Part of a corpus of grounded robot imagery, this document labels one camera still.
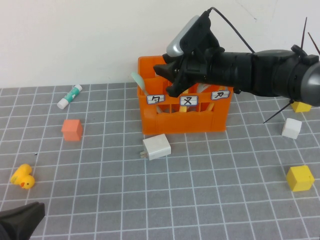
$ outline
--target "glue stick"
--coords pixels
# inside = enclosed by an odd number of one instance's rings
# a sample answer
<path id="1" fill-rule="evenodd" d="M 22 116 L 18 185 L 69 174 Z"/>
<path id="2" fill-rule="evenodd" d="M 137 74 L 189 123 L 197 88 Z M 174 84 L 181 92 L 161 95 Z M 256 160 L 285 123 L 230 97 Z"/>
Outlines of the glue stick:
<path id="1" fill-rule="evenodd" d="M 57 103 L 58 108 L 64 109 L 68 106 L 68 104 L 81 92 L 81 90 L 82 86 L 75 85 L 72 90 Z"/>

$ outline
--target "gray grid mat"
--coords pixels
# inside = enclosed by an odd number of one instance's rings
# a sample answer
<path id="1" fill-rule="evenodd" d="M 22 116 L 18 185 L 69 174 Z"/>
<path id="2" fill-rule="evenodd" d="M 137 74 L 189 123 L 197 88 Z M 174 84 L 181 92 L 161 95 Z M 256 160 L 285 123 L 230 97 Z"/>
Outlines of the gray grid mat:
<path id="1" fill-rule="evenodd" d="M 241 93 L 226 132 L 167 135 L 172 154 L 148 161 L 134 83 L 83 85 L 60 110 L 71 88 L 0 92 L 0 209 L 45 203 L 31 239 L 319 239 L 319 108 L 262 124 L 288 101 Z M 297 140 L 281 136 L 286 118 L 302 121 Z M 81 120 L 81 142 L 63 141 L 64 119 Z M 22 163 L 36 178 L 29 191 L 8 184 Z M 303 164 L 315 184 L 292 193 L 286 173 Z"/>

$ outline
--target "white cube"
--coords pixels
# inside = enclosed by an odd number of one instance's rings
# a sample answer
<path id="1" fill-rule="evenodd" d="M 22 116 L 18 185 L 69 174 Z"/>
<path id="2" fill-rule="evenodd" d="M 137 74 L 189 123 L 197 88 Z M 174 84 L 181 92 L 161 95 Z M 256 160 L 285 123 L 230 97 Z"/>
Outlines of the white cube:
<path id="1" fill-rule="evenodd" d="M 301 130 L 301 125 L 302 125 L 301 121 L 298 121 L 292 118 L 287 118 L 285 120 L 285 124 L 282 129 L 282 136 L 285 136 L 291 139 L 297 139 Z"/>
<path id="2" fill-rule="evenodd" d="M 143 147 L 149 160 L 158 159 L 171 154 L 171 146 L 164 134 L 144 139 Z"/>

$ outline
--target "white label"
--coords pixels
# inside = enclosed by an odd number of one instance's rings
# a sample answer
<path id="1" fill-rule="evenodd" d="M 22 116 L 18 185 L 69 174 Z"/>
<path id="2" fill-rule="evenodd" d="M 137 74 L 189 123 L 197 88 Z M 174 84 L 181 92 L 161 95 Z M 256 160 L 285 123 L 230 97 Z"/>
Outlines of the white label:
<path id="1" fill-rule="evenodd" d="M 148 104 L 157 104 L 165 101 L 165 95 L 148 95 L 146 96 Z"/>
<path id="2" fill-rule="evenodd" d="M 181 106 L 197 106 L 198 96 L 181 96 L 180 105 Z"/>
<path id="3" fill-rule="evenodd" d="M 211 95 L 211 99 L 212 100 L 227 99 L 229 95 L 230 95 L 230 91 L 228 90 L 213 91 Z"/>

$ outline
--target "red cube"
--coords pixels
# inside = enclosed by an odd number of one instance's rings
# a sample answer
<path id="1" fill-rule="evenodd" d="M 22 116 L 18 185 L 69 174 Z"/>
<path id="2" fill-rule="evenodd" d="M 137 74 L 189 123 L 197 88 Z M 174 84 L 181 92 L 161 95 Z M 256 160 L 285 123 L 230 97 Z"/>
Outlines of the red cube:
<path id="1" fill-rule="evenodd" d="M 61 129 L 65 141 L 78 142 L 81 140 L 83 128 L 79 119 L 66 119 Z"/>

